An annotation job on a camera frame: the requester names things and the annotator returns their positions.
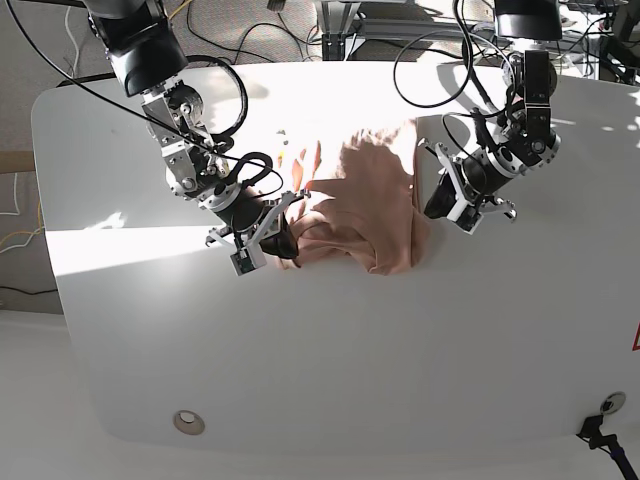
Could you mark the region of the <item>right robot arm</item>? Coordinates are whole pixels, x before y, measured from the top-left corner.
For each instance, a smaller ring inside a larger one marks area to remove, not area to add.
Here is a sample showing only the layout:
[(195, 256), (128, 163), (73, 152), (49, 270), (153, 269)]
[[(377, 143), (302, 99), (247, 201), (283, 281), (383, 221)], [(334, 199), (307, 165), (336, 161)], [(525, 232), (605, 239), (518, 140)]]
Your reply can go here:
[(239, 159), (228, 154), (232, 137), (248, 114), (248, 93), (239, 75), (225, 62), (214, 62), (236, 86), (241, 109), (229, 128), (212, 133), (202, 120), (201, 95), (178, 77), (189, 60), (163, 3), (88, 1), (85, 6), (124, 93), (142, 98), (142, 111), (160, 146), (172, 192), (222, 221), (206, 242), (231, 236), (236, 248), (233, 260), (248, 269), (257, 267), (263, 254), (297, 258), (299, 249), (286, 211), (306, 192), (285, 192), (278, 199), (260, 194), (256, 185), (276, 171), (272, 158), (262, 152)]

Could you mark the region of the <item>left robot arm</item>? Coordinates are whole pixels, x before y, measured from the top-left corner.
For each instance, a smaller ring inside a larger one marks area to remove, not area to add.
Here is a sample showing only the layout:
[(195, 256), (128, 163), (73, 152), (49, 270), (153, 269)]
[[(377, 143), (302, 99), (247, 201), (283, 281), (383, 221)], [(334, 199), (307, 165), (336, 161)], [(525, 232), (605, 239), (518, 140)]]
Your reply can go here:
[[(461, 157), (448, 153), (445, 145), (427, 143), (426, 150), (436, 156), (441, 165), (438, 184), (427, 201), (424, 215), (430, 219), (446, 218), (459, 229), (471, 234), (485, 214), (501, 213), (515, 221), (517, 212), (512, 202), (499, 196), (499, 190), (512, 180), (551, 163), (557, 156), (561, 138), (551, 127), (551, 96), (557, 86), (557, 74), (546, 50), (525, 49), (504, 54), (490, 40), (472, 33), (462, 19), (462, 1), (452, 1), (459, 33), (462, 36), (462, 61), (466, 77), (462, 86), (447, 100), (419, 104), (401, 93), (397, 69), (405, 51), (415, 43), (450, 29), (425, 33), (402, 47), (392, 69), (396, 92), (406, 103), (421, 109), (444, 106), (457, 99), (472, 82), (490, 113), (473, 108), (468, 114), (447, 113), (441, 116), (442, 126)], [(511, 40), (531, 42), (559, 41), (562, 22), (559, 1), (494, 1), (495, 34)], [(487, 43), (503, 59), (506, 85), (505, 104), (497, 109), (479, 81), (473, 63), (473, 39)], [(458, 115), (474, 123), (478, 148), (467, 152), (454, 139), (447, 124), (448, 117)], [(487, 120), (495, 118), (499, 131), (492, 134)]]

